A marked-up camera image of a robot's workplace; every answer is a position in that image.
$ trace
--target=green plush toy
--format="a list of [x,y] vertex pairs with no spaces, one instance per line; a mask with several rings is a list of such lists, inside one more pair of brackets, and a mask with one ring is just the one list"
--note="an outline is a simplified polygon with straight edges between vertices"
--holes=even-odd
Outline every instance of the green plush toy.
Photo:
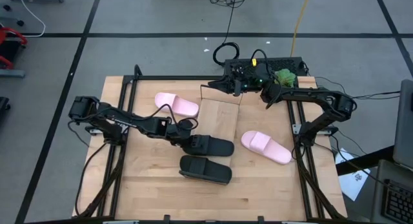
[[296,75],[292,72],[290,72],[289,69],[281,69],[278,72],[275,73],[277,76],[279,82],[281,83],[281,86],[283,87],[294,87],[294,81],[296,80]]

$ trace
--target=black slipper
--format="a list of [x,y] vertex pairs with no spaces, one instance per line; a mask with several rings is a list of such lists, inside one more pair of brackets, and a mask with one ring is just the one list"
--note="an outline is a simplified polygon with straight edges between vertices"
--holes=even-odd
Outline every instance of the black slipper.
[[188,178],[227,185],[232,178],[231,168],[207,158],[182,156],[179,173]]
[[191,144],[182,145],[182,150],[193,156],[231,156],[234,144],[231,141],[211,136],[191,136]]

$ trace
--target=chair wheel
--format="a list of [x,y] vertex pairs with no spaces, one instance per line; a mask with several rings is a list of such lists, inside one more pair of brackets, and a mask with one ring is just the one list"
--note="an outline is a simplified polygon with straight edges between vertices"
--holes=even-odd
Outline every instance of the chair wheel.
[[3,8],[4,8],[6,11],[11,11],[11,10],[12,10],[12,7],[10,7],[9,5],[3,5]]

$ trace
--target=concrete floor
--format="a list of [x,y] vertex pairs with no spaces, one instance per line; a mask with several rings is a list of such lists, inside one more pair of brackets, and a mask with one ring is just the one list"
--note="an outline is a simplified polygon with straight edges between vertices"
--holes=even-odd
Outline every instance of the concrete floor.
[[[0,96],[10,98],[12,109],[0,129],[0,217],[13,223],[21,206],[35,164],[45,142],[57,103],[73,63],[80,37],[95,0],[66,0],[63,4],[35,4],[28,7],[47,25],[52,37],[29,39],[28,48],[16,64],[25,70],[24,79],[0,78]],[[231,32],[292,33],[304,0],[247,0],[234,11]],[[384,0],[401,34],[413,33],[411,0]],[[37,33],[41,25],[21,3],[0,0],[26,22],[24,27],[3,22],[24,33]],[[132,74],[137,63],[145,75],[221,75],[212,52],[222,37],[211,33],[227,30],[230,8],[208,0],[100,0],[90,33],[166,34],[161,37],[89,37],[57,126],[43,173],[28,211],[26,222],[69,218],[86,148],[68,131],[68,109],[78,95],[101,94],[106,76]],[[295,56],[301,56],[312,76],[341,83],[351,95],[399,89],[402,79],[412,79],[393,37],[359,38],[351,34],[391,34],[377,0],[310,0],[300,33],[323,33],[318,38],[297,39]],[[197,37],[168,37],[168,33],[204,33]],[[332,38],[329,34],[350,34]],[[291,38],[228,38],[241,48],[240,58],[263,49],[269,57],[289,55]],[[403,39],[413,54],[413,39]],[[233,57],[223,50],[219,59]],[[324,80],[320,85],[339,87]],[[397,99],[359,101],[351,120],[337,126],[357,141],[365,152],[392,145],[398,108]],[[81,136],[88,136],[80,130]],[[351,141],[337,134],[340,146],[361,154]],[[373,181],[368,179],[359,198],[346,198],[350,216],[370,215]]]

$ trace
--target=pink slipper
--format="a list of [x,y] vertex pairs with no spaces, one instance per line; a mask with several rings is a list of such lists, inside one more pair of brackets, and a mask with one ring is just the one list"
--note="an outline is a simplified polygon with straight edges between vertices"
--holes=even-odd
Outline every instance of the pink slipper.
[[[174,114],[185,117],[196,117],[198,115],[199,106],[193,102],[180,98],[176,94],[166,92],[158,92],[155,96],[155,104],[159,108],[164,104],[170,105]],[[162,111],[169,112],[168,107],[163,107]]]
[[287,164],[291,160],[291,152],[258,131],[247,131],[241,137],[241,143],[251,151],[267,157],[277,163]]

